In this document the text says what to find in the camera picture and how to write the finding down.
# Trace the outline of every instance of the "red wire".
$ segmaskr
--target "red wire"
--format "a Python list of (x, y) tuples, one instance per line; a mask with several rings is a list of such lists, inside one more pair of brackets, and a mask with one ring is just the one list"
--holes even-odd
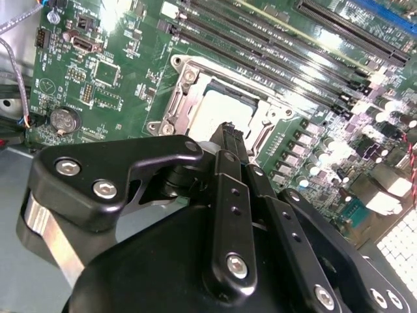
[(409, 153), (409, 158), (410, 158), (410, 167), (411, 167), (411, 196), (412, 196), (412, 202), (413, 202), (413, 206), (414, 208), (417, 205), (417, 186), (416, 186), (416, 176), (417, 176), (417, 168), (414, 167), (415, 161), (416, 161), (416, 156), (414, 155), (414, 152), (412, 151), (412, 144), (411, 142), (409, 142), (408, 138), (407, 138), (407, 134), (404, 133), (403, 134), (403, 140), (404, 142), (408, 145), (408, 153)]

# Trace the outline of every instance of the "cable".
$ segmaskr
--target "cable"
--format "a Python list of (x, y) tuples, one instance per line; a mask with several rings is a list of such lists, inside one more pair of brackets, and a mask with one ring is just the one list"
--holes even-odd
[(27, 19), (31, 15), (35, 14), (39, 10), (41, 10), (43, 6), (41, 4), (35, 5), (32, 9), (30, 9), (27, 12), (24, 12), (20, 14), (19, 16), (15, 16), (14, 18), (11, 18), (9, 21), (3, 23), (0, 25), (0, 35), (6, 33), (7, 31), (10, 31), (13, 27), (17, 26), (21, 21)]
[(25, 120), (25, 126), (27, 128), (30, 128), (31, 126), (29, 124), (29, 104), (27, 103), (26, 88), (22, 73), (20, 72), (20, 69), (16, 64), (16, 57), (14, 56), (12, 47), (10, 47), (10, 45), (2, 38), (0, 38), (0, 44), (2, 44), (6, 48), (8, 56), (10, 57), (10, 62), (12, 63), (13, 71), (16, 75), (16, 81), (18, 82), (20, 97), (22, 99), (23, 118)]
[(408, 154), (410, 158), (410, 167), (411, 167), (411, 196), (412, 196), (412, 203), (414, 208), (416, 208), (417, 205), (417, 186), (416, 186), (416, 175), (417, 175), (417, 168), (415, 168), (415, 162), (416, 162), (416, 156), (414, 155), (414, 152), (412, 150), (412, 144), (409, 142), (409, 139), (407, 138), (407, 134), (403, 134), (403, 141), (408, 145)]

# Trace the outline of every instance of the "screw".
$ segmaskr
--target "screw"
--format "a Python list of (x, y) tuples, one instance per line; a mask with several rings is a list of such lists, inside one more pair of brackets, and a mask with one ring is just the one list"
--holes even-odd
[(166, 124), (162, 127), (162, 134), (164, 135), (172, 135), (174, 133), (174, 126), (171, 124)]
[(194, 142), (185, 142), (185, 146), (193, 152), (197, 151), (197, 145)]
[(401, 303), (401, 301), (398, 299), (398, 297), (391, 291), (391, 290), (387, 290), (386, 293), (388, 294), (389, 298), (391, 299), (391, 302), (400, 310), (403, 309), (403, 304)]
[(55, 165), (58, 173), (65, 176), (74, 176), (81, 170), (77, 162), (73, 160), (61, 160)]
[(117, 194), (115, 185), (110, 181), (97, 181), (93, 185), (94, 193), (103, 199), (112, 199)]
[(184, 79), (188, 83), (193, 83), (195, 81), (195, 74), (192, 70), (186, 70), (184, 73)]
[(226, 157), (227, 160), (229, 160), (230, 162), (234, 162), (236, 160), (235, 156), (232, 155), (230, 152), (226, 152), (224, 154), (224, 156)]
[(292, 197), (292, 199), (294, 199), (295, 201), (300, 201), (300, 197), (298, 196), (298, 194), (296, 194), (293, 191), (290, 191), (289, 195)]
[(262, 175), (263, 175), (262, 170), (261, 170), (260, 168), (258, 168), (257, 166), (254, 166), (254, 167), (253, 167), (253, 170), (254, 170), (254, 172), (255, 172), (256, 174), (258, 174), (259, 176), (262, 176)]
[(377, 290), (371, 288), (371, 293), (374, 300), (379, 304), (381, 308), (388, 308), (388, 304), (386, 303), (384, 297)]
[(236, 278), (243, 279), (248, 275), (244, 260), (236, 255), (227, 257), (227, 268)]
[(334, 309), (334, 300), (327, 290), (320, 285), (315, 285), (314, 293), (319, 302), (329, 311)]

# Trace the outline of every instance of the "blue component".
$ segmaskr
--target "blue component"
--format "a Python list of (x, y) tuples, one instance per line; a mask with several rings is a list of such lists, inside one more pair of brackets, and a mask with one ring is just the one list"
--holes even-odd
[(357, 5), (361, 6), (362, 8), (374, 13), (376, 16), (386, 20), (387, 22), (391, 23), (392, 25), (396, 26), (397, 28), (403, 30), (404, 32), (417, 36), (417, 25), (415, 23), (411, 23), (397, 14), (391, 12), (383, 5), (376, 3), (374, 0), (349, 0)]
[(370, 210), (358, 199), (352, 199), (341, 212), (341, 217), (352, 220), (352, 227), (358, 227), (368, 215)]

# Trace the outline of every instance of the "motherboard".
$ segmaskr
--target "motherboard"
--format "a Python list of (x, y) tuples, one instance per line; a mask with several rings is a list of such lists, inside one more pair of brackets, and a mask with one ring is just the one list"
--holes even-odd
[(335, 226), (397, 214), (411, 188), (401, 141), (417, 125), (415, 12), (397, 0), (46, 1), (30, 110), (48, 122), (26, 142), (200, 142), (227, 121), (277, 191), (296, 188)]

